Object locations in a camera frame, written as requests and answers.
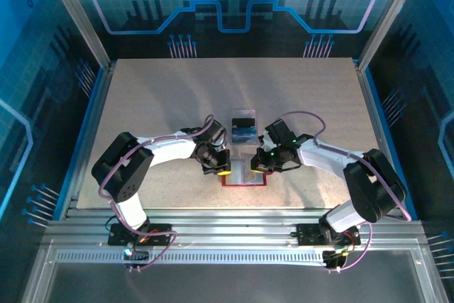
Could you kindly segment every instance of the cable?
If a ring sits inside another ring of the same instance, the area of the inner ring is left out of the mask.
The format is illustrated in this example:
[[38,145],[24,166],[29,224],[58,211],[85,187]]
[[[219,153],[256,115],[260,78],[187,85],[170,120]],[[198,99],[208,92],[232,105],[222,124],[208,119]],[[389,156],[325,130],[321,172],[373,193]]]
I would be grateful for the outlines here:
[[[137,254],[144,253],[144,252],[135,250],[134,253],[137,255]],[[147,260],[147,259],[150,259],[150,254],[148,252],[146,252],[146,255],[144,255],[143,257],[132,259],[130,261],[138,262],[138,261]],[[123,264],[126,266],[126,268],[128,270],[140,266],[140,264],[137,264],[137,263],[123,263]]]
[[353,245],[353,250],[352,250],[352,252],[353,252],[355,250],[355,242],[353,241],[353,237],[348,232],[345,232],[344,234],[348,237],[348,239],[351,240],[352,245]]
[[225,130],[220,137],[220,138],[222,138],[222,141],[218,145],[212,145],[212,146],[213,147],[223,147],[223,144],[226,142],[226,137],[227,137],[227,130]]
[[[373,175],[375,175],[375,177],[377,177],[377,180],[384,187],[384,189],[386,190],[388,195],[392,198],[392,200],[394,201],[396,206],[400,208],[400,210],[402,211],[403,215],[405,216],[404,219],[401,219],[401,218],[398,218],[398,217],[391,217],[391,216],[387,216],[387,217],[392,218],[392,219],[396,219],[396,220],[400,220],[400,221],[411,221],[410,214],[404,208],[404,206],[401,204],[401,202],[396,197],[396,195],[393,193],[391,187],[386,183],[386,181],[383,179],[383,177],[380,175],[380,173],[378,173],[378,171],[368,161],[364,160],[363,158],[360,158],[359,156],[357,156],[355,154],[351,154],[349,152],[345,152],[344,150],[337,149],[337,148],[334,148],[334,147],[331,147],[331,146],[328,146],[328,145],[321,145],[317,141],[318,136],[320,134],[322,134],[326,130],[326,123],[319,115],[311,113],[310,111],[297,110],[297,111],[289,111],[288,113],[282,114],[277,119],[278,120],[282,119],[283,117],[285,117],[287,115],[290,115],[290,114],[306,114],[306,115],[310,115],[310,116],[313,116],[313,117],[317,118],[321,122],[322,128],[314,135],[314,143],[315,143],[315,145],[317,147],[319,147],[319,148],[324,149],[324,150],[329,150],[331,152],[334,152],[334,153],[337,153],[337,154],[340,154],[340,155],[344,155],[347,158],[352,158],[354,160],[357,160],[357,161],[361,162],[370,172],[372,172]],[[372,242],[372,235],[373,235],[373,233],[372,233],[372,224],[370,222],[368,222],[368,221],[366,221],[365,224],[369,225],[370,232],[369,232],[369,240],[367,241],[367,244],[364,247],[364,251],[361,253],[360,257],[357,260],[355,260],[352,264],[350,264],[348,266],[345,266],[345,267],[343,267],[341,269],[338,269],[339,271],[344,271],[344,270],[350,269],[353,266],[355,266],[356,264],[358,264],[360,262],[360,260],[365,256],[367,250],[369,250],[370,244]]]
[[284,116],[287,116],[287,115],[290,115],[290,114],[307,114],[307,115],[310,115],[310,116],[313,116],[315,118],[317,118],[321,124],[322,124],[322,129],[320,131],[318,131],[315,135],[314,135],[314,143],[317,147],[319,148],[322,148],[324,150],[328,150],[330,152],[334,152],[334,153],[337,153],[337,154],[340,154],[340,155],[343,155],[343,156],[346,156],[348,158],[352,158],[354,160],[357,160],[359,162],[361,162],[370,172],[372,172],[373,175],[375,175],[375,177],[377,177],[377,180],[379,181],[379,183],[384,187],[384,189],[386,190],[386,192],[388,193],[388,195],[391,197],[391,199],[394,201],[394,203],[396,204],[397,207],[400,208],[400,210],[402,211],[403,215],[405,216],[405,219],[400,219],[400,218],[397,218],[397,217],[392,217],[393,219],[396,219],[396,220],[400,220],[400,221],[411,221],[411,216],[410,214],[408,213],[408,211],[404,208],[404,206],[402,205],[402,203],[399,201],[399,199],[396,197],[396,195],[393,193],[391,187],[386,183],[386,181],[383,179],[383,177],[381,176],[380,173],[378,173],[378,171],[370,164],[370,162],[364,160],[363,158],[360,158],[359,156],[355,155],[355,154],[351,154],[349,152],[346,152],[344,150],[341,150],[341,149],[337,149],[335,147],[331,147],[329,145],[321,145],[318,141],[317,141],[317,138],[320,134],[322,134],[325,129],[326,129],[326,123],[325,121],[317,114],[314,114],[314,113],[311,113],[310,111],[289,111],[288,113],[285,113],[285,114],[282,114],[281,116],[279,116],[278,119],[282,119]]
[[338,269],[338,271],[344,271],[344,270],[354,267],[356,264],[358,264],[362,260],[362,258],[365,256],[366,252],[369,250],[370,244],[372,242],[372,235],[373,235],[372,224],[369,221],[366,221],[365,224],[369,225],[369,240],[367,241],[367,244],[364,247],[364,250],[362,251],[361,255],[358,257],[357,260],[355,260],[350,265],[343,266],[343,268]]
[[105,228],[107,231],[109,231],[109,232],[110,232],[110,230],[107,228],[107,224],[108,224],[112,219],[114,219],[114,218],[116,218],[116,215],[115,215],[115,216],[111,216],[109,219],[107,219],[106,223],[104,224],[104,228]]
[[166,235],[172,235],[172,239],[170,240],[170,242],[167,244],[167,246],[162,249],[162,251],[155,257],[155,259],[153,259],[152,261],[150,261],[148,264],[144,265],[144,266],[137,266],[136,268],[132,268],[132,270],[135,270],[135,271],[138,271],[140,272],[141,270],[144,270],[146,268],[149,268],[151,265],[153,265],[154,263],[156,263],[163,255],[164,253],[170,248],[170,246],[172,246],[172,244],[175,242],[175,239],[177,239],[177,236],[178,236],[178,233],[176,231],[163,231],[163,232],[150,232],[150,233],[146,233],[146,232],[141,232],[141,231],[137,231],[135,230],[134,228],[132,228],[127,221],[125,221],[123,219],[123,217],[121,216],[121,213],[120,211],[118,210],[113,198],[110,196],[110,195],[107,195],[105,194],[104,192],[104,188],[105,186],[107,185],[107,183],[109,182],[109,180],[113,177],[113,175],[115,174],[115,172],[122,166],[122,164],[127,160],[129,159],[132,154],[134,154],[137,150],[141,149],[142,147],[145,147],[145,146],[148,146],[148,145],[152,145],[153,143],[158,143],[158,142],[161,142],[161,141],[168,141],[168,140],[190,140],[192,139],[193,137],[195,136],[198,136],[198,135],[201,135],[203,134],[205,131],[207,131],[210,126],[213,124],[214,122],[214,115],[213,114],[210,114],[208,115],[206,118],[205,118],[205,124],[204,126],[202,127],[202,129],[200,129],[199,131],[195,132],[195,133],[192,133],[192,134],[188,134],[188,135],[183,135],[183,136],[178,136],[178,135],[170,135],[170,136],[160,136],[158,138],[152,138],[151,140],[148,140],[148,141],[145,141],[143,143],[140,143],[138,144],[136,147],[132,148],[131,150],[129,150],[122,158],[120,158],[120,160],[116,163],[115,166],[112,167],[111,171],[107,174],[107,176],[104,178],[103,182],[99,185],[99,189],[98,189],[98,194],[101,198],[107,200],[112,208],[112,211],[115,213],[118,221],[120,223],[123,224],[123,226],[125,226],[129,231],[131,231],[132,233],[134,234],[138,234],[139,236],[145,236],[145,237],[148,237],[148,236],[166,236]]

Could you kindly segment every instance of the blue wall panel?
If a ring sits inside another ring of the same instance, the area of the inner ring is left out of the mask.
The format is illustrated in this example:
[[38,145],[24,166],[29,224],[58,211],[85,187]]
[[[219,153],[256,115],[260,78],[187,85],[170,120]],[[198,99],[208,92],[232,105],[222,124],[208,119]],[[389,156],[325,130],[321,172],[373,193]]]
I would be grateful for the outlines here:
[[58,197],[99,66],[60,0],[0,9],[0,300],[19,302],[55,208],[32,188]]
[[[416,212],[429,236],[447,231],[451,239],[454,233],[453,2],[406,0],[370,63]],[[444,248],[449,246],[449,240],[443,243]],[[441,259],[447,265],[439,266],[439,270],[452,267],[452,255]],[[450,298],[454,298],[453,282],[448,279],[443,282]]]
[[81,1],[114,59],[192,57],[179,34],[198,57],[357,57],[388,0]]

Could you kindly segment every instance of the metal floor panel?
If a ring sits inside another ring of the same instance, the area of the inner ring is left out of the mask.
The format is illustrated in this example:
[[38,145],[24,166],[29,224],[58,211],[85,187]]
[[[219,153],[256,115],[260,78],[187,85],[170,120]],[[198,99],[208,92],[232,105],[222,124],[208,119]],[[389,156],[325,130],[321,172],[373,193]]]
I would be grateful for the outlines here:
[[[282,283],[283,286],[277,292],[279,296],[274,300],[257,300],[257,297],[249,297],[242,293],[246,297],[243,299],[235,296],[234,293],[233,296],[226,293],[225,297],[215,297],[208,301],[189,299],[186,302],[290,302],[289,297],[296,297],[295,288],[308,292],[312,295],[311,299],[326,296],[327,300],[332,299],[336,295],[335,291],[338,290],[337,293],[342,294],[342,297],[336,301],[344,302],[342,299],[349,297],[351,292],[356,292],[351,287],[351,283],[359,286],[372,285],[372,283],[377,283],[378,286],[394,285],[392,289],[382,288],[383,294],[363,302],[448,301],[419,221],[403,223],[382,219],[373,226],[371,251],[357,266],[342,272],[339,276],[333,274],[338,277],[319,277],[327,276],[328,273],[320,267],[320,254],[323,248],[299,247],[297,240],[291,238],[289,234],[295,231],[296,224],[316,223],[326,212],[325,209],[153,209],[146,212],[152,222],[172,224],[173,229],[179,233],[175,244],[165,257],[157,261],[156,266],[143,271],[143,278],[148,276],[160,278],[160,285],[163,287],[155,288],[153,291],[157,296],[170,294],[169,287],[166,287],[167,282],[174,283],[173,285],[178,288],[190,282],[204,287],[203,282],[197,282],[193,278],[198,274],[208,276],[205,280],[211,281],[213,278],[210,274],[215,272],[214,278],[218,276],[216,282],[222,286],[222,278],[224,281],[230,280],[229,273],[234,276],[232,280],[241,278],[243,273],[250,273],[252,277],[249,277],[252,280],[257,278],[258,281],[265,272],[277,271],[288,279],[289,286]],[[122,280],[123,286],[125,281],[134,281],[136,277],[125,277],[123,248],[106,244],[108,231],[104,224],[111,215],[112,212],[108,209],[78,210],[74,204],[71,204],[65,220],[51,221],[43,237],[23,302],[109,302],[104,300],[104,296],[98,291],[99,287],[104,292],[108,290],[116,292],[115,290],[121,287]],[[362,227],[360,235],[362,245],[357,247],[356,251],[364,249],[369,238],[368,227]],[[143,249],[150,251],[153,259],[162,247]],[[348,262],[352,262],[359,253],[354,252],[350,255]],[[184,273],[194,271],[194,276],[179,277],[178,274],[181,271]],[[103,280],[98,278],[101,282],[93,285],[83,277],[84,272],[87,272],[88,277],[91,277],[92,273],[99,273],[105,278]],[[77,282],[77,287],[81,289],[74,292],[74,295],[63,294],[62,280],[65,278],[69,282]],[[337,282],[338,278],[346,287],[350,286],[350,290],[341,288],[340,282]],[[147,292],[149,288],[143,288],[145,283],[141,280],[138,280],[137,288]],[[281,279],[264,277],[261,280],[262,282],[257,282],[257,285],[260,284],[261,288],[264,288],[263,292],[267,293],[264,297],[266,297],[271,294],[266,287],[272,286],[273,280]],[[135,293],[130,292],[130,285],[127,286],[123,289],[133,297]],[[325,296],[323,294],[320,296],[321,293],[318,290],[325,290]],[[377,287],[371,287],[370,290],[380,292]],[[392,294],[388,297],[384,294],[385,292]],[[396,297],[411,297],[413,294],[419,298],[411,301],[396,300]],[[349,299],[349,302],[351,300],[361,302],[361,299],[355,296]],[[325,302],[325,300],[315,300],[315,302]]]
[[288,265],[58,264],[47,303],[417,303],[425,302],[408,251],[367,255],[341,274]]

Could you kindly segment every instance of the aluminum frame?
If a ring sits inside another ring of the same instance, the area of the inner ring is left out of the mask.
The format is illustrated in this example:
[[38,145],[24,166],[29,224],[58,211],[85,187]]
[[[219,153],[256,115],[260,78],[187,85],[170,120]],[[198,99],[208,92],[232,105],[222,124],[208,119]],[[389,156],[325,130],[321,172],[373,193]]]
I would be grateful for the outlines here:
[[62,0],[62,2],[65,5],[68,13],[70,14],[72,20],[76,24],[77,28],[79,29],[79,32],[84,38],[85,43],[87,43],[89,49],[99,63],[99,66],[102,69],[107,69],[111,60],[107,55],[107,52],[104,49],[101,40],[96,34],[92,23],[90,23],[90,20],[85,13],[84,8],[80,4],[80,1]]
[[[51,221],[22,302],[43,302],[51,290],[56,263],[123,263],[122,247],[108,246],[104,224],[108,209],[77,209],[72,200],[64,221]],[[319,266],[319,249],[298,246],[290,237],[296,224],[316,223],[325,209],[151,209],[155,223],[179,231],[175,246],[159,263],[301,264]],[[368,228],[360,229],[363,250]],[[419,221],[403,223],[384,218],[374,224],[370,247],[408,250],[426,302],[448,302]]]
[[[79,0],[62,0],[73,17],[78,29],[86,40],[102,67],[108,65],[109,57],[104,47],[96,36],[87,15]],[[365,95],[365,101],[370,112],[372,125],[377,135],[380,148],[390,158],[389,147],[384,138],[374,99],[364,75],[365,68],[372,59],[375,51],[382,42],[395,16],[399,13],[404,0],[393,0],[388,12],[382,17],[371,39],[368,41],[360,58],[359,80]],[[43,236],[38,255],[35,259],[31,276],[29,278],[22,302],[44,302],[51,290],[52,277],[56,263],[122,263],[122,248],[107,246],[105,242],[108,232],[104,223],[111,215],[107,209],[78,210],[75,207],[77,194],[80,189],[80,177],[84,174],[85,158],[91,149],[99,124],[101,110],[104,106],[106,93],[113,68],[104,80],[96,96],[94,113],[90,118],[89,129],[85,136],[86,143],[77,159],[77,166],[70,183],[69,192],[65,201],[63,214],[59,221],[51,221]],[[215,262],[216,259],[205,256],[214,253],[241,256],[246,251],[262,253],[272,257],[266,260],[271,263],[286,263],[286,255],[308,254],[318,251],[313,248],[298,247],[297,241],[289,237],[289,232],[294,231],[296,224],[316,223],[326,210],[320,209],[153,209],[146,210],[153,222],[170,223],[179,231],[180,236],[170,253],[192,254],[192,263]],[[368,239],[368,231],[360,231],[363,244],[362,250]],[[422,225],[418,221],[401,223],[390,219],[383,219],[374,225],[374,239],[371,245],[374,250],[409,250],[415,264],[416,274],[419,279],[426,302],[448,302],[443,289],[443,284],[438,275],[435,262],[427,244]],[[169,258],[179,262],[180,258]],[[234,263],[229,258],[227,263]],[[254,263],[255,260],[244,260]]]
[[391,28],[392,23],[402,9],[405,1],[406,0],[392,0],[389,3],[389,6],[383,11],[380,22],[375,26],[372,35],[361,52],[359,58],[359,69],[361,72],[364,72],[367,69],[372,57],[377,52],[378,47],[388,33],[389,28]]

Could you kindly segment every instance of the ventilation slot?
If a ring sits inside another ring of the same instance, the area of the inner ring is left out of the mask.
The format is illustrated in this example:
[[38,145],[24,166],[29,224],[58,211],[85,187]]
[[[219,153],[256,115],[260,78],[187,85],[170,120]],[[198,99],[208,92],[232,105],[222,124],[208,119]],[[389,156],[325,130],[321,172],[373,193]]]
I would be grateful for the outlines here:
[[[150,261],[159,255],[156,250]],[[122,250],[59,250],[60,263],[122,263]],[[167,264],[301,264],[320,265],[321,251],[315,250],[169,250],[158,260]]]

